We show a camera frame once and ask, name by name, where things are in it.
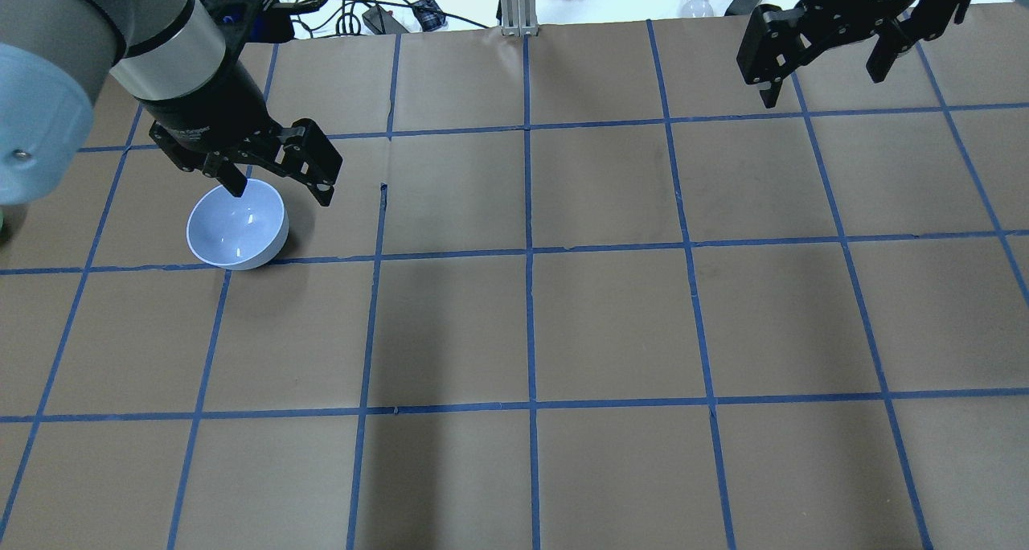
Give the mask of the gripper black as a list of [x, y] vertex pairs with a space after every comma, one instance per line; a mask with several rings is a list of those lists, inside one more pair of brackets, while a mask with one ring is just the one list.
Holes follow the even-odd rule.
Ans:
[[[260, 85], [240, 62], [222, 65], [201, 88], [165, 100], [142, 100], [154, 119], [150, 138], [181, 171], [199, 171], [208, 154], [267, 166], [281, 179], [305, 185], [321, 207], [329, 207], [344, 158], [317, 122], [280, 126], [268, 113]], [[241, 198], [247, 177], [235, 164], [219, 164], [215, 179]]]
[[800, 0], [782, 9], [758, 5], [751, 11], [736, 63], [748, 85], [757, 85], [765, 108], [775, 108], [784, 80], [812, 62], [812, 47], [827, 38], [848, 42], [878, 35], [865, 63], [875, 84], [888, 77], [916, 41], [941, 37], [962, 23], [971, 0]]

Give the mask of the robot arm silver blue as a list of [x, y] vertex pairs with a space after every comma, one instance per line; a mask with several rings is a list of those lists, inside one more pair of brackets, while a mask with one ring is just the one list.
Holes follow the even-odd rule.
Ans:
[[62, 183], [113, 78], [181, 171], [241, 197], [243, 166], [260, 166], [330, 206], [342, 154], [315, 121], [273, 119], [240, 60], [250, 43], [291, 40], [293, 16], [325, 1], [2, 0], [2, 204]]

